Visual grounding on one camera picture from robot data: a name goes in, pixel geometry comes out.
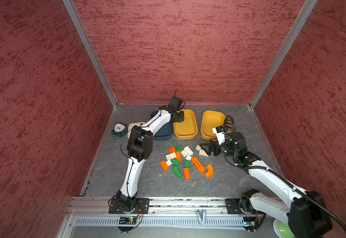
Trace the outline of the cream 2x4 lego plate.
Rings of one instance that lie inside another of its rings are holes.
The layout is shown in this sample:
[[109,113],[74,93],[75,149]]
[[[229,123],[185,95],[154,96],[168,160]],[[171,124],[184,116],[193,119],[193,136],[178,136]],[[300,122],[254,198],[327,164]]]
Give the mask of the cream 2x4 lego plate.
[[199,150],[199,156],[209,157],[209,155],[203,149]]

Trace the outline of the cream lego brick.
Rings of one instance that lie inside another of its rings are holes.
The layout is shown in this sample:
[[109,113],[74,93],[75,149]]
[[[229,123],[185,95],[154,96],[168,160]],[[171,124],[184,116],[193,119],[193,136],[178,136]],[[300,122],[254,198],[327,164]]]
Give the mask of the cream lego brick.
[[167,160],[173,160],[173,159],[176,159],[176,158],[177,158],[177,154],[175,152],[166,155],[166,159]]

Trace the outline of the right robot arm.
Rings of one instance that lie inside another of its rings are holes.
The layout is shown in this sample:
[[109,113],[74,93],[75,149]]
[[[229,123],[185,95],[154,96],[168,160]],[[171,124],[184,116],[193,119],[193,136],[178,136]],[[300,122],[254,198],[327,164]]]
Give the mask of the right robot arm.
[[271,169],[259,156],[250,152],[240,132],[215,133],[216,138],[202,143],[207,155],[231,157],[233,166],[262,182],[279,200],[265,196],[257,189],[241,195],[239,206],[243,213],[263,212],[287,225],[297,238],[320,238],[332,230],[335,220],[346,233],[346,225],[326,208],[323,197],[307,191]]

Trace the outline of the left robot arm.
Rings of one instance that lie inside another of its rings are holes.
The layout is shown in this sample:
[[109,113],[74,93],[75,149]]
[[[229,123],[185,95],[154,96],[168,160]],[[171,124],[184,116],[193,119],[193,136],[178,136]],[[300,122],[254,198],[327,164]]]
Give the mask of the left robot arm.
[[184,106],[181,99],[172,100],[168,105],[160,107],[159,112],[146,124],[131,129],[126,147],[128,168],[123,185],[116,193],[116,200],[126,213],[131,213],[137,206],[138,181],[142,167],[152,153],[155,133],[168,123],[183,122]]

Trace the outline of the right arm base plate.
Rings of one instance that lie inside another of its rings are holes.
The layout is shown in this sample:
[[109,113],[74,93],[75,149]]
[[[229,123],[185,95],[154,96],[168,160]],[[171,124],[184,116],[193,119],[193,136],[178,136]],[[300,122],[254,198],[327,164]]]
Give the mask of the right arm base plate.
[[225,202],[228,214],[251,214],[253,211],[248,198],[227,198]]

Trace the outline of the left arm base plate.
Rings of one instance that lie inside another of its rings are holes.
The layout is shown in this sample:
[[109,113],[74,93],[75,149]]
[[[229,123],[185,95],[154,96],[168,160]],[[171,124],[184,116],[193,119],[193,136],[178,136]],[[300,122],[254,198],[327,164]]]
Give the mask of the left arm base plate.
[[147,214],[149,210],[149,198],[135,198],[129,203],[121,202],[114,198],[109,203],[109,214]]

